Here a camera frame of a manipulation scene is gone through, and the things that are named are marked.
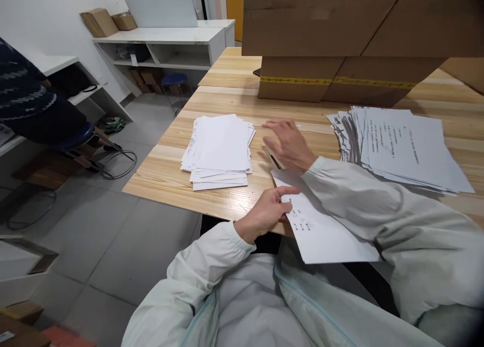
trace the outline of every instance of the white wall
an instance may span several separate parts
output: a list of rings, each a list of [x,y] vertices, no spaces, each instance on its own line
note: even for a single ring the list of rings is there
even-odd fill
[[[140,27],[197,27],[193,0],[126,0]]]
[[[28,56],[76,55],[117,101],[130,91],[92,43],[79,13],[106,8],[110,14],[128,10],[125,0],[0,0],[0,36]]]

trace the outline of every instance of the white paper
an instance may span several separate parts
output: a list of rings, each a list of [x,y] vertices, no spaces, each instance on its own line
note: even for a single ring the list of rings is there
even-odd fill
[[[295,186],[301,190],[297,195],[282,196],[282,201],[292,203],[292,211],[286,216],[306,264],[381,259],[373,244],[353,235],[324,211],[321,202],[304,183],[299,172],[274,169],[271,173],[278,187]]]
[[[135,54],[132,54],[132,55],[131,55],[131,65],[132,65],[133,67],[138,67],[138,60],[137,60],[137,58],[136,58],[136,55],[135,55]]]
[[[342,161],[410,189],[474,193],[445,146],[441,120],[414,116],[410,110],[361,106],[327,118]]]
[[[235,114],[195,119],[180,167],[192,173],[194,191],[247,185],[255,132],[253,124]]]

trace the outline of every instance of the person's right hand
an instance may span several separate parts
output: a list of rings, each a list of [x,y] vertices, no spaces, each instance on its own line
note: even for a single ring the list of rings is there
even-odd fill
[[[264,137],[263,140],[286,167],[306,171],[318,159],[309,149],[294,120],[269,120],[262,127],[272,129],[279,138],[280,143],[271,137]]]

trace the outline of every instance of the blue stool seat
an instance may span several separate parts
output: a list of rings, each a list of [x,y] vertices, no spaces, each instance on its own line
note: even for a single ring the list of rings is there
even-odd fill
[[[54,150],[64,151],[77,148],[81,143],[89,141],[94,135],[94,124],[87,122],[86,125],[76,134],[67,139],[62,139],[57,144],[51,144]]]
[[[188,77],[185,74],[182,73],[172,73],[169,75],[166,75],[163,77],[161,80],[161,84],[163,86],[177,86],[184,84],[187,81]]]

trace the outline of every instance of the wood grain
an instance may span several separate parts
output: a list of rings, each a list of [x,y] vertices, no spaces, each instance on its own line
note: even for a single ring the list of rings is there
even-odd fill
[[[259,99],[260,57],[243,57],[240,48],[227,48],[158,144],[138,168],[123,192],[224,219],[239,219],[260,194],[274,186],[271,164],[262,150],[262,138],[272,135],[261,125],[272,118],[290,118],[300,124],[309,147],[324,157],[339,159],[339,145],[326,114],[348,110],[349,105]],[[467,175],[476,194],[461,193],[440,200],[484,226],[484,97],[441,70],[418,84],[395,108],[441,119],[446,144]],[[190,174],[180,170],[181,157],[192,134],[193,120],[202,115],[235,113],[254,123],[251,143],[254,174],[247,187],[194,192]],[[289,225],[274,232],[292,235]]]

